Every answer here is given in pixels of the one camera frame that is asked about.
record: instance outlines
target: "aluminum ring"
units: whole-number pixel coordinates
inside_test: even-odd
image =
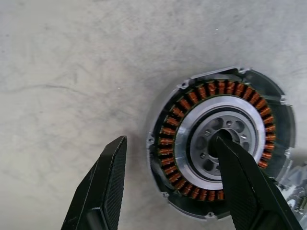
[[[223,188],[220,180],[207,180],[191,169],[186,156],[188,138],[192,128],[206,114],[221,108],[232,108],[244,114],[253,124],[256,132],[256,147],[253,157],[258,162],[265,144],[264,124],[257,109],[249,102],[235,96],[218,96],[208,99],[192,109],[180,124],[175,138],[175,160],[181,174],[199,188],[220,190]]]

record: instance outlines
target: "copper winding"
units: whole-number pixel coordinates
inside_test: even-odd
[[[240,96],[241,93],[243,92],[243,89],[244,89],[244,85],[241,83],[238,83],[236,85],[235,95]]]
[[[270,125],[270,126],[267,126],[266,128],[265,128],[265,131],[267,132],[267,133],[269,133],[269,132],[273,132],[273,131],[275,131],[276,130],[276,127],[275,127],[275,125]]]
[[[271,115],[271,116],[265,118],[265,119],[263,120],[263,122],[264,122],[264,124],[269,124],[269,123],[272,123],[273,120],[274,120],[274,117]]]
[[[268,114],[270,114],[270,113],[271,113],[271,110],[270,110],[269,107],[265,107],[264,109],[262,109],[262,110],[260,111],[260,115],[261,115],[262,117],[264,117],[265,115],[268,115]]]
[[[173,141],[174,141],[173,139],[161,138],[160,139],[160,144],[161,145],[172,145]]]
[[[196,104],[196,103],[198,102],[197,96],[196,96],[196,94],[195,94],[194,92],[190,92],[190,93],[188,94],[188,96],[189,96],[189,98],[191,99],[191,101],[192,101],[194,104]]]
[[[174,135],[175,134],[175,130],[171,129],[171,128],[166,128],[166,127],[163,127],[161,129],[161,132],[160,133],[163,133],[163,134],[166,134],[166,135]]]
[[[264,159],[269,160],[269,159],[272,158],[272,154],[271,154],[270,152],[268,152],[268,151],[264,151],[263,154],[262,154],[262,157],[263,157]]]
[[[259,97],[260,97],[259,93],[255,92],[255,93],[252,95],[252,97],[251,97],[251,99],[250,99],[249,102],[250,102],[251,104],[254,104],[254,103],[259,99]]]
[[[170,166],[170,167],[164,169],[164,172],[166,173],[166,175],[169,175],[176,170],[177,170],[177,167],[175,165],[173,165],[173,166]]]
[[[265,137],[265,140],[274,141],[274,140],[276,140],[276,135],[273,134],[273,133],[267,134],[267,136]]]
[[[218,200],[224,200],[224,191],[220,190],[217,192],[217,199]]]
[[[263,106],[265,106],[265,104],[266,104],[265,100],[264,99],[260,99],[260,101],[257,102],[255,107],[256,107],[256,109],[261,109]]]
[[[207,197],[207,193],[208,193],[207,190],[202,189],[201,190],[201,194],[200,194],[200,200],[204,201],[206,199],[206,197]]]
[[[165,159],[162,159],[162,160],[161,160],[162,166],[171,164],[171,163],[173,163],[173,162],[174,162],[174,159],[173,159],[172,157],[170,157],[170,158],[165,158]]]
[[[173,118],[173,117],[169,117],[166,120],[166,122],[169,123],[172,126],[178,126],[179,125],[179,122],[175,118]]]
[[[214,201],[215,200],[215,191],[209,191],[209,201]]]
[[[185,187],[185,189],[183,190],[183,194],[187,196],[189,192],[191,191],[191,188],[192,188],[192,185],[188,184],[188,186]]]
[[[234,81],[228,81],[228,84],[227,84],[227,93],[228,94],[233,94],[234,92],[234,89],[235,89],[235,82]]]
[[[265,145],[264,145],[264,148],[266,150],[273,150],[274,149],[274,144],[271,143],[271,142],[266,142]]]
[[[218,81],[219,94],[223,94],[225,92],[225,80]]]
[[[184,185],[185,185],[186,181],[184,179],[181,179],[181,181],[179,181],[175,187],[180,190]]]
[[[198,90],[198,93],[200,94],[202,100],[207,97],[205,87],[203,87],[201,85],[201,86],[197,87],[197,90]]]
[[[243,98],[245,100],[247,100],[249,98],[249,96],[251,95],[251,93],[253,92],[253,90],[250,87],[247,87],[245,93],[243,94]]]
[[[190,110],[191,109],[191,106],[190,104],[187,102],[186,99],[181,99],[180,102],[179,102],[182,107],[184,107],[186,110]]]
[[[158,154],[161,156],[173,154],[173,149],[159,149]]]
[[[258,166],[261,167],[261,168],[266,168],[266,167],[268,166],[268,163],[267,163],[266,161],[264,161],[264,160],[261,159],[261,160],[258,162]]]
[[[170,178],[169,178],[169,181],[174,183],[175,181],[177,181],[179,178],[181,177],[181,175],[179,173],[176,173],[174,175],[172,175]]]
[[[199,193],[200,193],[200,188],[195,187],[192,191],[192,195],[191,195],[192,199],[196,199]]]
[[[213,81],[208,83],[208,90],[209,90],[209,95],[215,95],[215,84]]]
[[[180,109],[178,109],[178,108],[174,108],[172,110],[172,113],[175,114],[176,116],[184,117],[184,113]]]

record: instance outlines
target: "center hole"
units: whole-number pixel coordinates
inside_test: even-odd
[[[214,141],[216,140],[217,137],[221,137],[223,139],[228,139],[232,141],[232,136],[231,134],[225,130],[225,129],[221,129],[219,131],[217,131],[210,139],[209,141],[209,145],[208,145],[208,153],[210,156],[217,158],[217,152],[214,148]]]

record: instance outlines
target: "bolt hole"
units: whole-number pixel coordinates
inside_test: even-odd
[[[223,119],[220,117],[211,121],[212,128],[214,130],[221,129],[223,127],[223,122],[224,122]]]
[[[207,141],[204,137],[198,137],[196,140],[195,148],[197,150],[203,150],[207,146]]]
[[[248,143],[248,142],[244,142],[242,147],[243,147],[246,151],[249,151],[249,143]]]
[[[242,133],[244,130],[245,126],[242,121],[236,121],[234,123],[234,130],[237,131],[238,133]]]
[[[213,162],[211,160],[206,160],[203,164],[203,169],[206,171],[212,171],[213,169]]]

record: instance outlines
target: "concrete floor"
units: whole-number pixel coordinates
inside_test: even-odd
[[[287,92],[307,151],[305,0],[1,0],[0,228],[60,229],[104,146],[128,135],[119,230],[234,229],[165,204],[141,151],[165,84],[231,65]]]

